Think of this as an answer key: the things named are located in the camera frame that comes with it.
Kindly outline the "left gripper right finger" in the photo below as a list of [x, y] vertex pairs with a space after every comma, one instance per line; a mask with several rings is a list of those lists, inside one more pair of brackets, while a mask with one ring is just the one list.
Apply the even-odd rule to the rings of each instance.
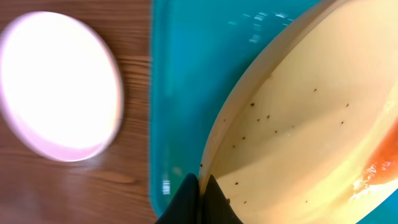
[[202, 197], [202, 224], [243, 224], [230, 206], [213, 175], [210, 175]]

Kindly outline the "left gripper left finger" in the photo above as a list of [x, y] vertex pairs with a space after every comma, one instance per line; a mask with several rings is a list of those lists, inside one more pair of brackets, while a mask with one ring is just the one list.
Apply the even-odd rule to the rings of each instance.
[[198, 198], [198, 179], [195, 174], [189, 173], [155, 224], [196, 224]]

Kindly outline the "white plate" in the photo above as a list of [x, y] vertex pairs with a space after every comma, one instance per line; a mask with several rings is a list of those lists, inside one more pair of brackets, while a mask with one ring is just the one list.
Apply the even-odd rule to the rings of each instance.
[[123, 109], [116, 59], [89, 25], [34, 11], [1, 32], [1, 114], [30, 150], [62, 162], [94, 157], [114, 140]]

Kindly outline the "yellow-green rimmed plate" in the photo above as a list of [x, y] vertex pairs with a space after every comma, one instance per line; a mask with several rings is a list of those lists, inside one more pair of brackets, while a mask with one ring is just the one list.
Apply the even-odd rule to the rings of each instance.
[[397, 189], [397, 0], [321, 1], [256, 57], [199, 175], [243, 223], [356, 223]]

